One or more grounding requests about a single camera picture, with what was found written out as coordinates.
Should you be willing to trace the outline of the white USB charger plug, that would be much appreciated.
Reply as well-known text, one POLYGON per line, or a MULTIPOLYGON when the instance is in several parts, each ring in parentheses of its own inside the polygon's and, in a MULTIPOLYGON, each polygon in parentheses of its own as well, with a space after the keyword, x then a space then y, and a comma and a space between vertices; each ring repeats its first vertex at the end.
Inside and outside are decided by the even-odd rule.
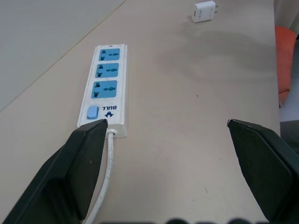
POLYGON ((194 4, 192 7, 191 20, 194 23, 210 21, 217 13, 217 5, 213 0, 194 4))

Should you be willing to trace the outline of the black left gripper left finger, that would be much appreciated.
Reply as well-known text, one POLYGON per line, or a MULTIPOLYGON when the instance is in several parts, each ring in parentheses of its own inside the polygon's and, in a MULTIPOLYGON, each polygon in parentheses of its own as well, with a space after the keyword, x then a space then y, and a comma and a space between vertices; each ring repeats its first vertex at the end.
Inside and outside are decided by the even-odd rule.
POLYGON ((108 121, 87 123, 39 169, 2 224, 81 224, 93 197, 108 121))

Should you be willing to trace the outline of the white blue-socket power strip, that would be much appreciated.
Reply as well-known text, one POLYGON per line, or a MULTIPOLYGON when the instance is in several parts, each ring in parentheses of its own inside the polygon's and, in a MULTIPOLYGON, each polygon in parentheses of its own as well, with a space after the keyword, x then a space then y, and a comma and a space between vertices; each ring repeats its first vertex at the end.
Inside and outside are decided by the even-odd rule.
POLYGON ((95 48, 77 126, 107 120, 107 132, 124 138, 128 132, 128 47, 95 48))

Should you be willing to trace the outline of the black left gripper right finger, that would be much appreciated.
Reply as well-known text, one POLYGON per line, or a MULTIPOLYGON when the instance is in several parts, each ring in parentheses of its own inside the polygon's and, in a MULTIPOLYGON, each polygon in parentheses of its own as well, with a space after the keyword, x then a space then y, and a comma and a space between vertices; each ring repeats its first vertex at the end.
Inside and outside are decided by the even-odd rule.
POLYGON ((229 119, 227 126, 242 175, 264 216, 299 224, 299 151, 261 125, 229 119))

